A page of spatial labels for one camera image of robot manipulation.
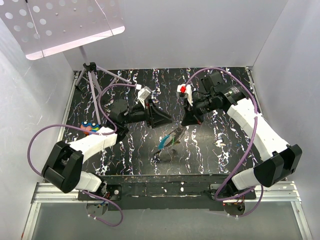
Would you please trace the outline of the silver key with green tag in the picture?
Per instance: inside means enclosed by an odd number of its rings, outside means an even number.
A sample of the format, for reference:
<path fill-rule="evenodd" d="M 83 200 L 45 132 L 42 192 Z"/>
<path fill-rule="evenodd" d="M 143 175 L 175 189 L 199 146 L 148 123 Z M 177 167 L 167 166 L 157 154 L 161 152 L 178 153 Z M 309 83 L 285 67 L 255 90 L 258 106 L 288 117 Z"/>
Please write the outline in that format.
<path fill-rule="evenodd" d="M 221 148 L 221 147 L 226 146 L 226 143 L 222 138 L 221 139 L 217 139 L 215 141 L 215 146 L 218 147 L 218 148 Z"/>

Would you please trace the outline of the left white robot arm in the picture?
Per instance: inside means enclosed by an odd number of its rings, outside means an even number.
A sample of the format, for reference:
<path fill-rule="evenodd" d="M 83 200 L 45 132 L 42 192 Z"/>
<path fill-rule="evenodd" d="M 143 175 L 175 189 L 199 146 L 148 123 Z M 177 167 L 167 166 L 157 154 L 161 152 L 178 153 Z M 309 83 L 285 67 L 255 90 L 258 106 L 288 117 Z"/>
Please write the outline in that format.
<path fill-rule="evenodd" d="M 121 142 L 129 131 L 127 124 L 145 122 L 154 129 L 172 122 L 172 117 L 151 99 L 133 107 L 129 107 L 124 99 L 116 100 L 110 106 L 109 118 L 115 126 L 103 126 L 95 134 L 70 143 L 57 142 L 41 171 L 42 177 L 63 193 L 83 190 L 95 200 L 101 200 L 107 193 L 103 180 L 94 173 L 83 171 L 83 163 Z"/>

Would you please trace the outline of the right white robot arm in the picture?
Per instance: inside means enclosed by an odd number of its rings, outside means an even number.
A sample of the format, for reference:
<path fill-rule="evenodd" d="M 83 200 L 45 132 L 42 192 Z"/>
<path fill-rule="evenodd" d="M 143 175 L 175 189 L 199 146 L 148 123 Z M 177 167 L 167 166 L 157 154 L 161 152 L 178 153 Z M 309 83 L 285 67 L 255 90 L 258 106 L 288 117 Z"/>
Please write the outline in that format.
<path fill-rule="evenodd" d="M 221 68 L 201 79 L 204 97 L 193 99 L 191 81 L 177 87 L 177 95 L 184 97 L 184 116 L 181 125 L 201 125 L 204 115 L 215 110 L 232 118 L 250 142 L 240 161 L 214 194 L 216 201 L 237 199 L 256 186 L 271 187 L 296 171 L 302 149 L 290 145 L 280 137 L 258 112 L 258 104 L 251 92 L 235 76 L 230 85 L 224 82 Z"/>

